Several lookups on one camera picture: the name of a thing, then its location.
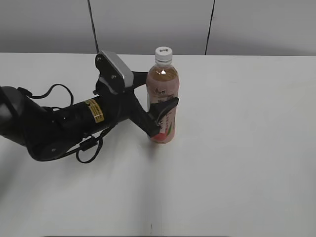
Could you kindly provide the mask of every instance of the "gray wall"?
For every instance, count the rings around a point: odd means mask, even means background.
[[[100,49],[202,55],[214,0],[90,0]],[[207,54],[316,56],[315,0],[217,0]],[[2,0],[0,52],[95,53],[87,0]]]
[[[207,53],[316,56],[316,0],[217,0]]]

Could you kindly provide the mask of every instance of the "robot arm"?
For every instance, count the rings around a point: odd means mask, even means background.
[[[149,111],[145,112],[134,89],[145,84],[147,73],[132,72],[112,52],[100,51],[95,65],[100,71],[93,92],[96,97],[73,105],[73,96],[69,91],[71,105],[58,110],[41,107],[32,100],[43,96],[32,96],[22,88],[0,87],[0,135],[26,146],[31,157],[38,161],[55,160],[76,153],[77,159],[83,162],[79,159],[79,151],[98,146],[96,154],[83,163],[96,158],[103,137],[123,120],[132,120],[150,137],[157,135],[160,130],[158,122],[177,106],[179,99],[151,104]],[[100,136],[93,137],[98,131],[102,131]],[[76,144],[79,147],[69,151]]]

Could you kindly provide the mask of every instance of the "white bottle cap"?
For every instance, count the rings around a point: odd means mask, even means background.
[[[156,48],[155,61],[157,64],[170,65],[172,63],[172,49],[169,47]]]

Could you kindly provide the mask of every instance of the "plastic bottle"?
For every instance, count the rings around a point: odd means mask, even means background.
[[[148,106],[150,103],[167,101],[178,96],[179,77],[177,70],[171,65],[172,49],[159,47],[155,51],[156,64],[149,70],[146,87],[148,92]],[[159,122],[160,133],[151,138],[153,142],[167,143],[175,134],[176,108],[172,109]]]

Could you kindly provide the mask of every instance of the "bottle label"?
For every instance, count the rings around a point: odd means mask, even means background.
[[[148,108],[150,103],[160,103],[178,96],[178,80],[164,82],[155,81],[154,83],[155,84],[148,85]],[[175,117],[176,108],[173,108],[158,122],[158,125],[160,126],[160,133],[153,137],[154,140],[164,142],[168,139],[168,136],[174,133]]]

